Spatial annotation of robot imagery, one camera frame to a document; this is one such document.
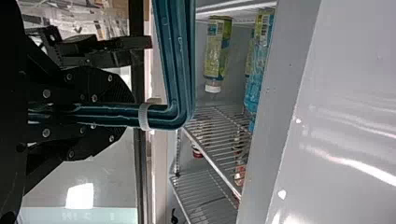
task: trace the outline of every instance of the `blue bottle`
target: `blue bottle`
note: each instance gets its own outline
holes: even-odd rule
[[[252,56],[252,71],[247,80],[244,105],[251,116],[249,130],[253,132],[257,107],[262,91],[262,80],[272,37],[275,10],[272,8],[261,9],[256,18],[254,50]]]

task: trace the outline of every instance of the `black metal frame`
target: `black metal frame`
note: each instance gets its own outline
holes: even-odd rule
[[[132,36],[144,35],[144,0],[128,0],[129,34]],[[145,52],[136,53],[138,58],[144,59]],[[134,96],[136,102],[145,102],[145,65],[144,60],[138,66],[131,66],[132,83],[136,87]],[[146,156],[146,132],[134,129],[134,165],[136,176],[138,223],[148,224],[149,220],[149,195],[148,172]]]

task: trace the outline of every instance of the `white refrigerator panel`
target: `white refrigerator panel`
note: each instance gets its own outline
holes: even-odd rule
[[[280,1],[276,32],[285,29],[280,26],[287,19],[280,15],[283,9],[293,14],[303,7],[297,3],[308,2],[318,1]],[[245,195],[252,199],[249,195],[267,190],[251,191],[257,183],[254,177],[262,172],[265,179],[266,171],[257,163],[250,164],[251,184],[244,189],[244,214],[240,214],[244,221],[239,223],[396,222],[394,8],[396,2],[390,0],[321,1],[284,147],[267,148],[276,146],[272,144],[276,140],[268,136],[279,129],[261,128],[270,124],[265,116],[277,116],[269,108],[275,90],[261,100],[258,121],[262,123],[253,136],[250,162],[255,151],[263,151],[264,157],[275,155],[276,162],[281,158],[270,207],[247,210]],[[276,41],[281,41],[276,32],[268,65],[268,71],[274,73],[268,73],[264,87],[276,83],[276,76],[282,77],[272,61],[279,53]],[[247,214],[263,219],[247,222]]]

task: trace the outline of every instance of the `metal bolt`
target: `metal bolt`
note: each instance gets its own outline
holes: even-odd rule
[[[43,90],[43,96],[46,99],[50,98],[50,90]]]
[[[72,159],[74,156],[75,156],[75,153],[74,153],[73,150],[69,151],[69,154],[67,154],[67,157],[68,157],[69,159]]]
[[[25,71],[20,71],[19,73],[20,73],[21,76],[24,76],[24,77],[26,76]]]
[[[71,75],[70,73],[66,75],[67,81],[71,81],[72,79],[73,79],[73,75]]]
[[[84,127],[81,127],[81,128],[79,129],[79,132],[80,132],[81,134],[84,134],[86,129],[87,129],[87,128],[86,128],[85,126],[84,126]]]
[[[94,94],[91,99],[95,103],[96,101],[98,101],[98,96]]]
[[[50,129],[44,129],[43,130],[43,137],[45,137],[45,138],[50,137]]]

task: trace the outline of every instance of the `bottle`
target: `bottle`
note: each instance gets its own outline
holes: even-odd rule
[[[248,41],[247,63],[245,65],[245,78],[247,80],[250,77],[252,70],[253,50],[254,50],[254,29],[251,29],[250,40]]]
[[[221,92],[221,82],[227,72],[232,28],[231,17],[211,16],[209,18],[204,71],[205,91],[207,92]]]
[[[251,75],[247,81],[244,105],[251,117],[249,130],[254,131],[254,122],[257,113],[257,107],[262,91],[262,80],[266,60],[271,42],[272,30],[274,25],[275,10],[273,8],[260,9],[256,18],[254,29],[254,47],[252,56]]]

